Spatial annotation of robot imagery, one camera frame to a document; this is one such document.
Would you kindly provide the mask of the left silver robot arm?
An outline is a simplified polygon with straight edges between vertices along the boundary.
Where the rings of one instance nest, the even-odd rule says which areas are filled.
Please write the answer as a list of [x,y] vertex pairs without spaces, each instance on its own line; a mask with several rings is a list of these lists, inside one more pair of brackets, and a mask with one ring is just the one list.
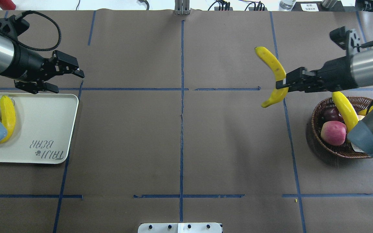
[[16,113],[11,138],[0,144],[0,162],[60,164],[77,150],[80,124],[79,86],[71,74],[53,78],[60,93],[29,94],[0,76],[0,99],[10,97]]

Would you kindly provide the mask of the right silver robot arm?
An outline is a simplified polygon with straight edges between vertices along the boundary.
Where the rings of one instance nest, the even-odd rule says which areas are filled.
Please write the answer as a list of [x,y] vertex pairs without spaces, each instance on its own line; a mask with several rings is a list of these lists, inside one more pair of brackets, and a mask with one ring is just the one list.
[[[300,67],[276,81],[277,89],[289,92],[332,92],[373,86],[373,49],[343,56],[324,63],[320,69],[307,71]],[[373,158],[373,109],[348,133],[347,139]]]

